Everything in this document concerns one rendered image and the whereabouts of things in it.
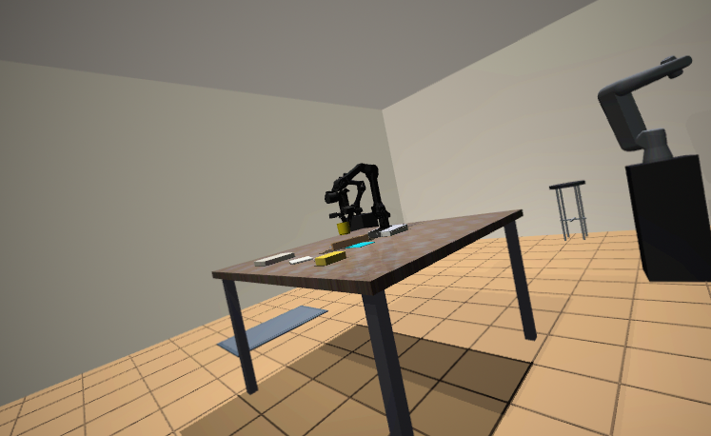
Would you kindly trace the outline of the white flat square tile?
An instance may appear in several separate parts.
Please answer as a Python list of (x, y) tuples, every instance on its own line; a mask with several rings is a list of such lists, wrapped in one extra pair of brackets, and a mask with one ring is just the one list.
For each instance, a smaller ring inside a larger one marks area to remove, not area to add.
[(290, 262), (292, 265), (295, 265), (295, 264), (303, 263), (303, 262), (306, 262), (306, 261), (309, 261), (309, 260), (313, 260), (313, 258), (307, 256), (307, 257), (303, 257), (303, 258), (291, 260), (291, 261), (289, 261), (289, 262)]

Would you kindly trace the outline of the yellow rectangular block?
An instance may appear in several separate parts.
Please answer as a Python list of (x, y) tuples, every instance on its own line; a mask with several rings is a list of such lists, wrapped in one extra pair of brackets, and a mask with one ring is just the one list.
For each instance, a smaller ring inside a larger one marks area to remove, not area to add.
[(316, 266), (327, 266), (346, 258), (345, 251), (334, 251), (329, 254), (315, 258)]

